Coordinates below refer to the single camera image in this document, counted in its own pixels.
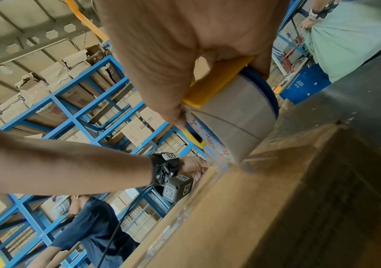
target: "hand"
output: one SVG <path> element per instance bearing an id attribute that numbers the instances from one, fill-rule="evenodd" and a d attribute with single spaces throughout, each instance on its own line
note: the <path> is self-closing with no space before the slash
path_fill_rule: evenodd
<path id="1" fill-rule="evenodd" d="M 303 29 L 311 29 L 317 22 L 319 22 L 318 19 L 312 20 L 310 18 L 306 18 L 305 20 L 302 21 L 301 27 Z"/>
<path id="2" fill-rule="evenodd" d="M 195 184 L 207 171 L 207 161 L 199 156 L 184 156 L 180 157 L 179 174 L 185 173 L 193 177 Z"/>
<path id="3" fill-rule="evenodd" d="M 277 0 L 98 0 L 115 57 L 146 105 L 184 128 L 181 102 L 200 56 L 209 64 L 254 55 L 267 79 L 288 7 Z"/>

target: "corrugated metal ceiling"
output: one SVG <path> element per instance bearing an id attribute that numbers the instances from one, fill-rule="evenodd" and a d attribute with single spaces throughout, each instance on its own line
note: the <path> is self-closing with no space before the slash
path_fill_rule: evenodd
<path id="1" fill-rule="evenodd" d="M 91 10 L 95 14 L 90 0 L 79 0 L 76 3 L 83 12 Z M 65 20 L 68 22 L 69 19 L 77 25 L 77 19 L 63 0 L 3 0 L 0 2 L 0 42 L 4 42 L 4 38 L 24 35 L 31 30 L 38 31 L 40 26 L 48 23 L 56 24 L 62 21 L 63 25 L 66 25 Z M 77 52 L 77 48 L 81 50 L 99 43 L 92 32 L 83 32 L 80 35 L 72 35 L 70 40 L 60 40 L 43 51 L 36 51 L 4 64 L 12 73 L 5 74 L 0 70 L 0 103 L 15 94 L 12 86 L 27 72 L 40 72 L 53 64 L 53 60 L 61 60 Z M 28 45 L 20 44 L 21 49 L 30 49 L 30 46 L 33 46 L 29 41 Z"/>

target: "open cardboard box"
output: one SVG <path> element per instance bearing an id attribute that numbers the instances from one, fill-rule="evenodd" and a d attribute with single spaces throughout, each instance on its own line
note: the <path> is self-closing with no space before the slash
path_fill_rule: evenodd
<path id="1" fill-rule="evenodd" d="M 210 168 L 122 268 L 380 267 L 381 149 L 342 125 Z"/>

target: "gray cap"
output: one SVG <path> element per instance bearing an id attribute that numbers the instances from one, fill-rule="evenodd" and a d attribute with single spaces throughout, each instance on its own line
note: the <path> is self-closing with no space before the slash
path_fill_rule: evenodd
<path id="1" fill-rule="evenodd" d="M 68 214 L 70 208 L 69 196 L 56 196 L 54 198 L 55 205 L 52 209 L 52 216 L 59 218 Z"/>

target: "blue shelf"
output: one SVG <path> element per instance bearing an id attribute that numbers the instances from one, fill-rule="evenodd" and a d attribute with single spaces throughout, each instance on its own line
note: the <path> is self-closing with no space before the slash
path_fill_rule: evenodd
<path id="1" fill-rule="evenodd" d="M 114 68 L 117 70 L 117 72 L 120 74 L 120 77 L 122 79 L 121 81 L 117 82 L 114 86 L 112 86 L 110 89 L 103 92 L 102 89 L 98 88 L 98 86 L 92 80 L 89 79 L 89 75 L 93 74 L 98 69 L 100 69 L 101 67 L 107 64 L 112 64 Z M 59 96 L 61 96 L 66 91 L 70 90 L 72 87 L 74 87 L 81 81 L 89 82 L 93 87 L 96 88 L 96 90 L 100 92 L 100 96 L 98 96 L 95 100 L 88 103 L 82 109 L 78 109 L 74 107 L 73 105 L 59 99 Z M 77 127 L 80 131 L 83 132 L 83 134 L 90 140 L 91 144 L 93 145 L 111 147 L 113 149 L 123 148 L 128 142 L 127 139 L 124 139 L 122 142 L 120 142 L 120 144 L 114 147 L 105 144 L 104 141 L 109 140 L 109 135 L 111 135 L 118 128 L 118 126 L 120 126 L 124 122 L 129 122 L 131 116 L 133 116 L 140 109 L 144 108 L 144 103 L 141 102 L 132 109 L 130 109 L 129 105 L 121 109 L 117 106 L 116 103 L 112 101 L 110 96 L 115 94 L 118 90 L 124 88 L 128 84 L 130 84 L 130 81 L 124 75 L 124 71 L 121 65 L 112 56 L 107 56 L 104 59 L 102 59 L 100 62 L 98 62 L 97 64 L 93 65 L 91 68 L 81 73 L 78 77 L 70 81 L 68 84 L 64 85 L 55 93 L 52 93 L 51 95 L 47 96 L 46 98 L 41 100 L 39 103 L 33 105 L 30 109 L 28 109 L 27 111 L 23 112 L 22 114 L 14 118 L 12 121 L 3 125 L 0 129 L 4 131 L 8 131 L 17 125 L 25 125 L 25 126 L 30 126 L 30 127 L 48 132 L 48 134 L 46 134 L 43 137 L 43 139 L 57 139 L 63 134 L 65 134 L 71 128 Z M 110 106 L 116 108 L 119 112 L 115 114 L 112 118 L 110 118 L 106 123 L 100 126 L 96 124 L 90 124 L 89 121 L 91 117 L 89 112 L 103 101 L 107 101 L 110 104 Z M 67 115 L 68 119 L 65 122 L 63 122 L 56 128 L 48 128 L 45 126 L 40 126 L 35 123 L 26 121 L 27 118 L 29 118 L 31 115 L 35 114 L 37 111 L 39 111 L 41 108 L 43 108 L 44 106 L 46 106 L 47 104 L 51 102 L 54 102 L 57 106 L 59 106 L 59 108 Z M 157 146 L 159 146 L 162 142 L 164 142 L 174 132 L 181 134 L 180 130 L 173 127 L 170 131 L 166 133 L 166 135 L 164 135 L 158 141 L 158 144 L 155 144 L 153 139 L 159 133 L 165 130 L 167 127 L 169 127 L 168 123 L 164 123 L 161 127 L 156 129 L 140 146 L 138 146 L 131 153 L 137 154 L 143 148 L 147 147 L 147 145 L 155 145 L 148 152 L 146 152 L 146 154 L 148 155 L 154 152 L 157 149 Z M 190 152 L 190 150 L 194 148 L 196 149 L 196 154 L 200 154 L 201 156 L 205 157 L 203 152 L 199 148 L 194 146 L 192 143 L 190 143 L 189 141 L 187 141 L 187 146 L 180 153 L 180 156 L 187 155 Z M 108 196 L 108 193 L 102 194 L 98 198 L 104 199 L 107 196 Z M 59 233 L 62 231 L 62 228 L 64 228 L 71 222 L 71 219 L 66 220 L 67 217 L 65 216 L 65 217 L 58 218 L 51 223 L 49 219 L 45 216 L 45 214 L 40 211 L 39 208 L 35 210 L 32 210 L 30 208 L 30 204 L 45 201 L 49 198 L 49 196 L 27 195 L 18 199 L 15 195 L 10 194 L 9 197 L 12 199 L 12 202 L 14 205 L 8 208 L 0 216 L 0 233 L 6 232 L 7 230 L 10 230 L 11 228 L 18 227 L 18 226 L 20 228 L 17 231 L 15 231 L 13 234 L 11 234 L 9 238 L 7 238 L 5 241 L 0 243 L 0 255 L 2 255 L 3 259 L 7 261 L 5 265 L 6 268 L 12 268 L 16 265 L 19 265 L 24 262 L 27 263 L 30 260 L 32 260 L 33 257 L 38 255 L 41 251 L 43 251 L 47 246 L 49 246 L 52 243 L 54 238 L 57 235 L 59 235 Z M 162 197 L 158 196 L 156 193 L 154 193 L 154 191 L 151 191 L 151 190 L 148 190 L 147 193 L 143 194 L 140 197 L 140 199 L 147 201 L 149 206 L 152 207 L 159 214 L 160 217 L 164 217 L 166 215 L 170 206 L 170 204 L 166 200 L 164 200 Z M 133 209 L 137 207 L 139 203 L 140 202 L 136 202 Z M 118 218 L 123 216 L 126 209 L 127 208 L 125 208 L 118 215 Z M 21 214 L 23 219 L 6 223 L 15 214 Z M 9 243 L 13 242 L 18 236 L 20 236 L 23 233 L 23 231 L 27 229 L 28 227 L 31 227 L 34 230 L 35 236 L 31 240 L 29 240 L 27 243 L 22 245 L 19 251 L 15 254 L 15 256 L 10 256 L 8 251 L 6 250 L 6 246 Z M 87 261 L 86 258 L 87 258 L 87 254 L 85 250 L 80 253 L 76 250 L 61 264 L 64 267 L 68 267 L 68 268 L 74 268 L 74 267 L 86 268 L 89 263 L 89 261 Z"/>

